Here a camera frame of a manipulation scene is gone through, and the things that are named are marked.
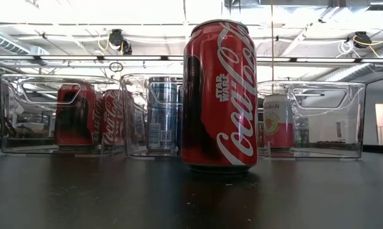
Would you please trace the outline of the clear plastic bin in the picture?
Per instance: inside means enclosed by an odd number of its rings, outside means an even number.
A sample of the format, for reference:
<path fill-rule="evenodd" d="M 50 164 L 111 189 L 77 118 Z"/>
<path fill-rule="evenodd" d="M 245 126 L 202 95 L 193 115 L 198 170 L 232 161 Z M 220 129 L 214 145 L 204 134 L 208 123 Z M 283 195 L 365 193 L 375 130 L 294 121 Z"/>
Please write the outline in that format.
<path fill-rule="evenodd" d="M 93 137 L 90 147 L 59 147 L 55 144 L 57 92 L 65 83 L 88 83 L 95 90 Z M 115 146 L 101 144 L 101 104 L 106 90 L 122 84 L 102 76 L 0 74 L 1 149 L 4 153 L 56 155 L 112 154 Z"/>
<path fill-rule="evenodd" d="M 264 143 L 263 101 L 287 95 L 293 113 L 291 148 Z M 360 158 L 366 84 L 334 81 L 264 81 L 258 84 L 260 156 L 269 158 Z"/>
<path fill-rule="evenodd" d="M 183 76 L 181 74 L 158 74 L 158 73 L 132 73 L 122 77 L 123 90 L 126 93 L 126 134 L 127 134 L 127 154 L 134 157 L 170 157 L 180 156 L 178 153 L 177 141 L 176 149 L 170 153 L 151 152 L 146 147 L 147 140 L 147 113 L 148 113 L 148 79 L 155 76 L 175 77 L 178 88 L 183 86 Z"/>

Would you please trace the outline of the long metal ceiling bar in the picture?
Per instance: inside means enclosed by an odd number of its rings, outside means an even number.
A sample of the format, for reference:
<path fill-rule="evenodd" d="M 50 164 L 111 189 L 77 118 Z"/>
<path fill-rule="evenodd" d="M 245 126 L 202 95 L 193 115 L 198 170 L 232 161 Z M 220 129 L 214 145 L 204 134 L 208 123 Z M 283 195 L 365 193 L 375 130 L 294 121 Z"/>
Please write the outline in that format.
<path fill-rule="evenodd" d="M 170 55 L 0 55 L 0 60 L 124 60 L 124 61 L 180 61 L 183 56 Z M 369 58 L 305 58 L 305 57 L 257 57 L 257 62 L 326 62 L 326 63 L 383 63 L 383 59 Z"/>

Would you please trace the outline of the red Coca-Cola can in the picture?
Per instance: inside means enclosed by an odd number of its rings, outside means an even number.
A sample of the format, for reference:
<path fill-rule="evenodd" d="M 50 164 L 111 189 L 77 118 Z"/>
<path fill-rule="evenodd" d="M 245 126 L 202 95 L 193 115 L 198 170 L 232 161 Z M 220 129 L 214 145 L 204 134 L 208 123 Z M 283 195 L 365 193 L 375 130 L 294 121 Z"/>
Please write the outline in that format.
<path fill-rule="evenodd" d="M 124 146 L 126 137 L 126 93 L 122 89 L 109 89 L 103 93 L 101 104 L 101 144 Z"/>
<path fill-rule="evenodd" d="M 55 113 L 55 144 L 59 147 L 90 147 L 93 137 L 95 90 L 92 85 L 65 83 L 57 92 Z"/>
<path fill-rule="evenodd" d="M 184 50 L 181 159 L 191 170 L 245 174 L 258 162 L 256 49 L 246 25 L 197 25 Z"/>

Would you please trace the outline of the white pink Spindrift can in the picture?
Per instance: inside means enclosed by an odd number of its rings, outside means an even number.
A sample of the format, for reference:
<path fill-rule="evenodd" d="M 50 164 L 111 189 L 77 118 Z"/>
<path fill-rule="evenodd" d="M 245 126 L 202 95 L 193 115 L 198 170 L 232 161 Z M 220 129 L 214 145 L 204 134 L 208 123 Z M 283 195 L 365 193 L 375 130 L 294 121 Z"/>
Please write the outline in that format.
<path fill-rule="evenodd" d="M 264 143 L 286 149 L 294 145 L 293 113 L 287 95 L 268 95 L 263 101 Z"/>

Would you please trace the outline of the silver ventilation duct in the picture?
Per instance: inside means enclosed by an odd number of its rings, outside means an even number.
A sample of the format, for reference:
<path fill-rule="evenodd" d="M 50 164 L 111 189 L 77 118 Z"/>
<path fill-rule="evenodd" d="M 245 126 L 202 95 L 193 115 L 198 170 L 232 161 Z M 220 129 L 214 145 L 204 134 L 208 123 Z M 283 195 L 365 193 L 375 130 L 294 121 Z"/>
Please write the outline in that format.
<path fill-rule="evenodd" d="M 28 55 L 30 54 L 30 50 L 26 49 L 22 45 L 16 43 L 15 41 L 12 41 L 9 38 L 6 38 L 3 35 L 0 35 L 0 47 L 8 50 L 11 53 L 14 53 L 15 55 Z"/>

